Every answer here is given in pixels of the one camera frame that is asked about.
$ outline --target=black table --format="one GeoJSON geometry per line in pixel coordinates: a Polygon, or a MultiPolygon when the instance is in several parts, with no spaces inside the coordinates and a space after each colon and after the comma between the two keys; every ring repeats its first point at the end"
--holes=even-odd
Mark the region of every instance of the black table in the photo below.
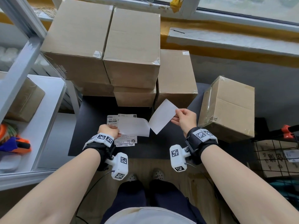
{"type": "MultiPolygon", "coordinates": [[[[196,85],[198,95],[188,109],[196,113],[198,121],[203,94],[210,85],[204,83],[197,83],[196,85]]],[[[149,121],[153,110],[146,107],[118,107],[115,97],[83,96],[68,155],[79,155],[84,144],[97,134],[99,126],[107,123],[107,116],[118,115],[119,113],[137,114],[137,117],[149,121]]],[[[149,137],[138,136],[135,146],[117,147],[113,154],[123,152],[129,158],[170,159],[169,148],[176,144],[186,147],[185,137],[179,126],[169,122],[159,134],[156,135],[150,130],[149,137]]],[[[255,161],[254,149],[250,140],[232,144],[219,141],[219,145],[244,164],[255,161]]]]}

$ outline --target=wrist-mounted device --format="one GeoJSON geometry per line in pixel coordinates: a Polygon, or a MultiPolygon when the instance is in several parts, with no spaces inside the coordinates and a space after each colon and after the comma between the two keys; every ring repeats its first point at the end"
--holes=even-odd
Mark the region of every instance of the wrist-mounted device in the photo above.
{"type": "Polygon", "coordinates": [[[202,163],[200,156],[203,150],[210,145],[218,145],[218,141],[208,130],[194,127],[187,134],[186,144],[185,148],[173,145],[169,149],[171,166],[176,172],[187,169],[186,157],[190,156],[196,165],[202,163]]]}
{"type": "Polygon", "coordinates": [[[118,153],[116,156],[112,155],[115,145],[114,137],[111,135],[105,133],[94,135],[85,143],[83,151],[88,148],[97,150],[101,156],[98,171],[107,170],[108,165],[111,165],[113,179],[122,180],[128,174],[128,156],[124,153],[118,153]]]}

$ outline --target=orange ring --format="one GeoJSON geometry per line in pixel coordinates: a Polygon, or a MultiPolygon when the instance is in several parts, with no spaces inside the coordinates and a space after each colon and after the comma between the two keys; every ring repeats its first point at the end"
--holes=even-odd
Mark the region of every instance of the orange ring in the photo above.
{"type": "Polygon", "coordinates": [[[0,124],[0,141],[3,139],[6,134],[7,126],[6,124],[0,124]]]}

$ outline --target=brown box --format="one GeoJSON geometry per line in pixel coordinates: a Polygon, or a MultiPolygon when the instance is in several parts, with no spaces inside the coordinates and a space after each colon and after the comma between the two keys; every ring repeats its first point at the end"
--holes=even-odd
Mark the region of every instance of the brown box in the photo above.
{"type": "Polygon", "coordinates": [[[75,81],[73,83],[83,96],[114,97],[112,85],[75,81]]]}
{"type": "Polygon", "coordinates": [[[254,150],[257,162],[260,166],[250,165],[253,170],[261,170],[264,177],[279,177],[299,175],[299,163],[289,162],[284,150],[297,150],[295,142],[284,142],[276,140],[264,140],[254,143],[254,150]]]}
{"type": "Polygon", "coordinates": [[[154,89],[160,68],[160,15],[115,8],[104,63],[113,86],[154,89]]]}
{"type": "Polygon", "coordinates": [[[110,84],[103,63],[113,6],[63,0],[41,52],[67,79],[110,84]]]}
{"type": "Polygon", "coordinates": [[[5,118],[30,122],[44,95],[45,92],[41,88],[26,78],[5,118]]]}
{"type": "Polygon", "coordinates": [[[197,86],[189,51],[161,50],[155,109],[165,99],[178,108],[187,108],[197,96],[197,86]]]}
{"type": "Polygon", "coordinates": [[[156,87],[153,90],[114,87],[114,95],[119,107],[152,107],[156,96],[156,87]]]}
{"type": "Polygon", "coordinates": [[[205,91],[198,126],[218,139],[254,137],[254,88],[219,76],[205,91]]]}

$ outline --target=pants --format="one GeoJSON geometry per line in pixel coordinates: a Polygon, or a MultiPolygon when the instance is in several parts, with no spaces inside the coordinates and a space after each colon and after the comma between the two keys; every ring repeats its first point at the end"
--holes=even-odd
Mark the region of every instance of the pants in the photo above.
{"type": "Polygon", "coordinates": [[[146,193],[140,181],[122,183],[112,206],[103,215],[101,224],[125,208],[148,207],[149,205],[173,211],[197,224],[206,224],[200,211],[190,204],[189,199],[170,182],[152,180],[149,199],[149,204],[147,204],[146,193]]]}

